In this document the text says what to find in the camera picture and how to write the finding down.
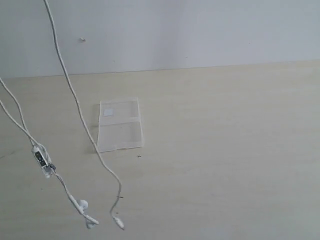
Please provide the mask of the clear plastic storage box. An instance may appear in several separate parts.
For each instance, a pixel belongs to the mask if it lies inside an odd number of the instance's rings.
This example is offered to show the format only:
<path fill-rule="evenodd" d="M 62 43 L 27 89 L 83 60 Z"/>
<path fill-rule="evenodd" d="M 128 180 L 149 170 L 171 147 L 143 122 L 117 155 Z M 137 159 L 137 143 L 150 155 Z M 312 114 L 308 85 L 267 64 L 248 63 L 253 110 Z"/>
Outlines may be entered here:
<path fill-rule="evenodd" d="M 100 153 L 144 146 L 141 112 L 136 97 L 102 100 L 97 148 Z"/>

